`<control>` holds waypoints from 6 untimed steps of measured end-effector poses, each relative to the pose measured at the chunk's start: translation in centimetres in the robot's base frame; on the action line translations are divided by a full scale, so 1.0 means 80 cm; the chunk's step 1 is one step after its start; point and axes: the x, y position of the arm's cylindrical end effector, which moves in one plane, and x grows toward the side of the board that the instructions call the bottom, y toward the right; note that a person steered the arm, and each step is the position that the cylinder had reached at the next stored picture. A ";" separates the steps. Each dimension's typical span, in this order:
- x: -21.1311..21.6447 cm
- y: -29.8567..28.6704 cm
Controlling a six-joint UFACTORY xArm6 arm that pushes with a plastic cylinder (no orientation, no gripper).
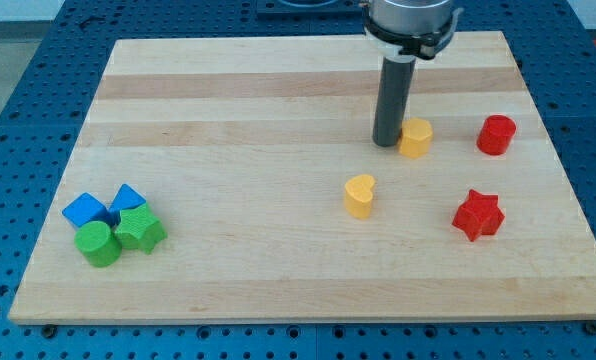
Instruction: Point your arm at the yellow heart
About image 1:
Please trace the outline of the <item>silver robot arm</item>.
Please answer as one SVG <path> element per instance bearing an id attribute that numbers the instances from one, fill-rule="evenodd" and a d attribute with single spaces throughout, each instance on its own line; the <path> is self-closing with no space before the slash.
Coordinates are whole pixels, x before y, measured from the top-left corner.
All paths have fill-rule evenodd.
<path id="1" fill-rule="evenodd" d="M 433 60 L 452 41 L 463 11 L 453 0 L 369 0 L 363 27 L 389 61 Z"/>

